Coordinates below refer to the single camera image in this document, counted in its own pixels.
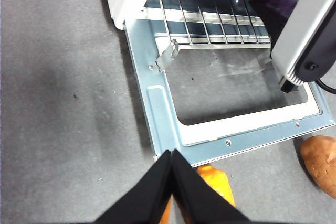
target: gray carpet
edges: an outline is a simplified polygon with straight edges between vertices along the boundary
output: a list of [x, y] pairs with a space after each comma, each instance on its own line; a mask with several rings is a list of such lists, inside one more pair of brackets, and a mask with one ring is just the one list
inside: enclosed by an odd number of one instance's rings
[[[93, 221], [153, 163], [125, 34], [106, 0], [1, 0], [1, 22], [1, 223]], [[214, 163], [252, 220], [335, 222], [303, 138]]]

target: oven door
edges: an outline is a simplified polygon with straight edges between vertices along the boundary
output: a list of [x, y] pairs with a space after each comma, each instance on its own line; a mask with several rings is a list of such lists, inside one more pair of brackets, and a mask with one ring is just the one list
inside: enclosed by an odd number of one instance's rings
[[314, 83], [280, 91], [247, 0], [148, 0], [134, 16], [124, 28], [154, 158], [177, 149], [198, 166], [335, 124]]

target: metal grill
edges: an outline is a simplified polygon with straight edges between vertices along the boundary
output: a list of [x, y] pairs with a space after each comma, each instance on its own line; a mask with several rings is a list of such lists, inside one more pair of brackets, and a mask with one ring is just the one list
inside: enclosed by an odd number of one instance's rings
[[148, 0], [140, 15], [160, 21], [153, 23], [159, 50], [173, 39], [181, 49], [270, 47], [264, 23], [247, 0]]

